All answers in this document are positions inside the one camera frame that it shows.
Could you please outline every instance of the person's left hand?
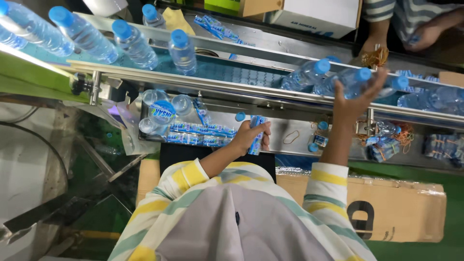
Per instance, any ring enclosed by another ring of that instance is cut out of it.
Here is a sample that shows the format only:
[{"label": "person's left hand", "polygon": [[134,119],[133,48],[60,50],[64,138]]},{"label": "person's left hand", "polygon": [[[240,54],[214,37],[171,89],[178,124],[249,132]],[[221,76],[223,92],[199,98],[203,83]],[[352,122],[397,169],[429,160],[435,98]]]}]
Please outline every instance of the person's left hand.
[{"label": "person's left hand", "polygon": [[268,121],[254,128],[250,128],[250,121],[244,121],[242,125],[240,125],[237,134],[235,134],[235,137],[227,145],[227,147],[236,150],[240,156],[245,156],[255,137],[259,133],[263,132],[262,147],[263,150],[269,150],[269,135],[271,134],[271,130],[269,129],[270,126],[271,122]]},{"label": "person's left hand", "polygon": [[419,36],[420,40],[412,46],[404,44],[404,48],[412,52],[427,49],[438,40],[443,31],[444,29],[440,25],[423,25],[414,32],[414,35]]}]

